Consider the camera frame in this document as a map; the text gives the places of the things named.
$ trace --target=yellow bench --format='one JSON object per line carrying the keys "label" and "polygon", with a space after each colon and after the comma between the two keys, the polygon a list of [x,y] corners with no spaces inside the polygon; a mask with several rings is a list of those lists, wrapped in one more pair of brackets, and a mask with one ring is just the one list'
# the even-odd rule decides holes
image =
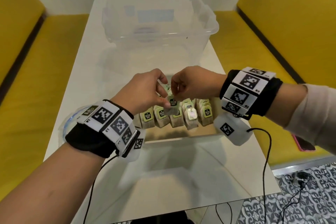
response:
{"label": "yellow bench", "polygon": [[[210,38],[226,72],[250,66],[295,83],[242,19],[247,17],[306,83],[336,88],[336,76],[331,75],[336,68],[335,0],[239,0],[237,7],[238,12],[215,12],[220,27]],[[271,133],[271,166],[328,155],[319,147],[315,152],[299,151],[290,133],[265,117],[254,115],[250,125]],[[255,135],[266,154],[267,135],[261,131]]]}
{"label": "yellow bench", "polygon": [[1,0],[0,200],[43,161],[88,15],[43,17],[39,0]]}

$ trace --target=rolled-up sleeve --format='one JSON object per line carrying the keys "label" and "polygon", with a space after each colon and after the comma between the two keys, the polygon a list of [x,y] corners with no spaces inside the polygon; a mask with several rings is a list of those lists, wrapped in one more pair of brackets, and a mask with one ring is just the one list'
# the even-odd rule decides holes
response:
{"label": "rolled-up sleeve", "polygon": [[285,129],[336,154],[336,89],[305,86],[308,93]]}

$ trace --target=phone screen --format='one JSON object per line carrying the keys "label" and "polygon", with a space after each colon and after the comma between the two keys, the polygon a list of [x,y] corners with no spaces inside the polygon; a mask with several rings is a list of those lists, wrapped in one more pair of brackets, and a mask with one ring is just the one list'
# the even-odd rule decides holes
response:
{"label": "phone screen", "polygon": [[299,147],[301,151],[314,151],[315,146],[313,146],[311,143],[305,141],[301,137],[293,135],[293,137],[296,139],[296,144]]}

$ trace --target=white table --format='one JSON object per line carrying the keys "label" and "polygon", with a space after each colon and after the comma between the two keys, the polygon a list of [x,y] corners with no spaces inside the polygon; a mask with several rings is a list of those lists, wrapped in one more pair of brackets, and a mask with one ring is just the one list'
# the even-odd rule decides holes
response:
{"label": "white table", "polygon": [[[58,148],[58,128],[72,110],[110,98],[130,79],[116,73],[101,24],[107,0],[95,0],[73,65],[45,159]],[[201,66],[224,73],[208,42]],[[161,67],[174,74],[176,68]],[[146,143],[136,162],[110,162],[98,175],[86,223],[108,224],[237,201],[263,194],[265,157],[254,137],[234,146],[224,136]],[[267,166],[266,193],[280,191]],[[73,223],[82,223],[86,197]]]}

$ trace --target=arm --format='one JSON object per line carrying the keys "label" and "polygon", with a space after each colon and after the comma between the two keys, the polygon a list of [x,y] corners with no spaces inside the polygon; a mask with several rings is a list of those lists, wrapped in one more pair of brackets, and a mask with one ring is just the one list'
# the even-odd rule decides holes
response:
{"label": "arm", "polygon": [[[219,97],[226,79],[199,66],[172,77],[176,99]],[[293,134],[336,154],[336,90],[326,86],[282,84],[266,117]]]}
{"label": "arm", "polygon": [[[111,100],[132,114],[153,105],[170,107],[159,70],[136,74]],[[0,202],[1,223],[70,223],[99,173],[104,158],[62,145]]]}

